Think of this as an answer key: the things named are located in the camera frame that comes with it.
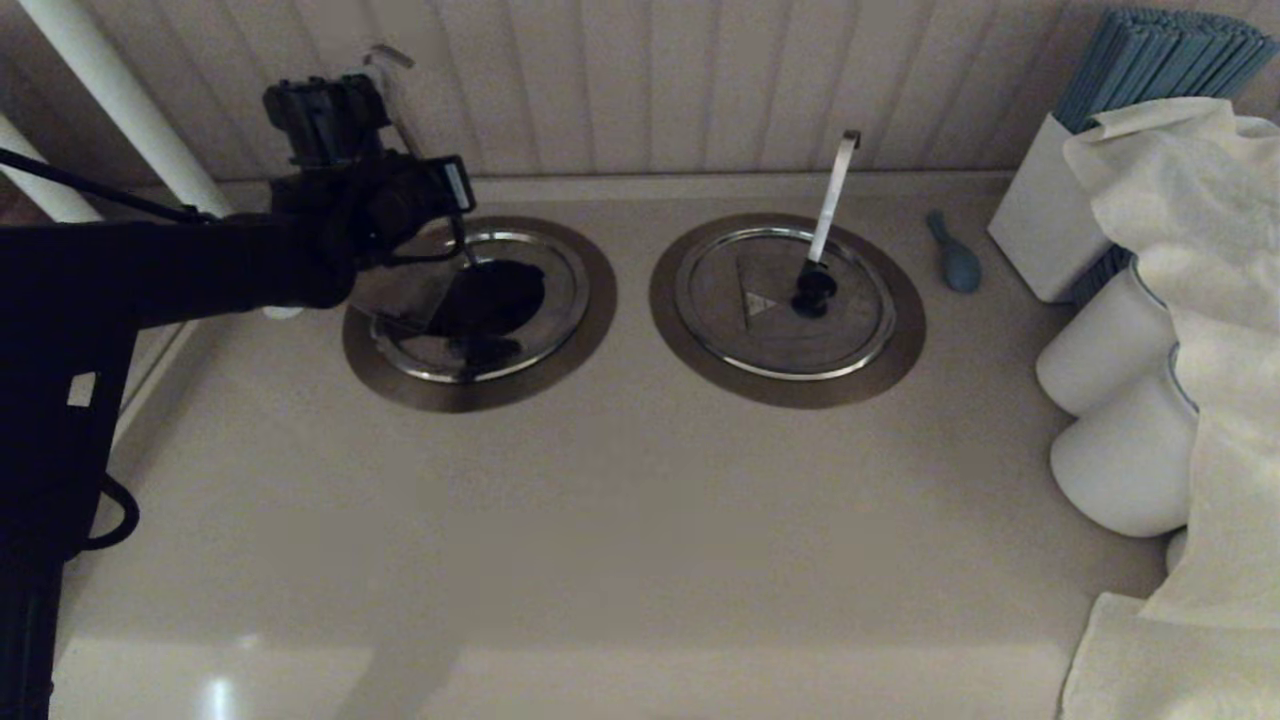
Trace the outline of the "small blue plastic scoop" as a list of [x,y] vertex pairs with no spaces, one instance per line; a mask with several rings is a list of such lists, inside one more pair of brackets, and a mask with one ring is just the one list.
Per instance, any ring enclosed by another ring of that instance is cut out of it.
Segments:
[[940,247],[940,266],[946,286],[956,293],[975,293],[983,279],[979,258],[951,233],[941,210],[929,210],[925,225]]

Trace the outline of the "white box holder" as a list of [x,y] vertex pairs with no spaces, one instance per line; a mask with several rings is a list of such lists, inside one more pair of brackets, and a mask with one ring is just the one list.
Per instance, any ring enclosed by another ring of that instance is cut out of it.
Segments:
[[1044,117],[988,232],[1030,292],[1066,304],[1074,284],[1111,247],[1066,163],[1073,133]]

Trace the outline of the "white jar blue rim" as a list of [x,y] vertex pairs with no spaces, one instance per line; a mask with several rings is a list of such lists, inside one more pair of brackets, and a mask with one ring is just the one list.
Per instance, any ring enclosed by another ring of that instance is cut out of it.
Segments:
[[1180,350],[1174,343],[1050,446],[1050,469],[1073,507],[1120,536],[1162,536],[1190,519],[1201,409],[1179,378]]
[[1166,361],[1176,343],[1167,304],[1133,261],[1044,346],[1036,379],[1059,409],[1080,418]]

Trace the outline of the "white cloth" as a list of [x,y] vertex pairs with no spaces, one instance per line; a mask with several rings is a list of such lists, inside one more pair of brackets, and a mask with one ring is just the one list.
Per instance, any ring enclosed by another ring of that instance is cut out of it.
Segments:
[[1280,720],[1280,126],[1156,100],[1062,155],[1166,304],[1199,421],[1181,557],[1147,600],[1096,600],[1059,720]]

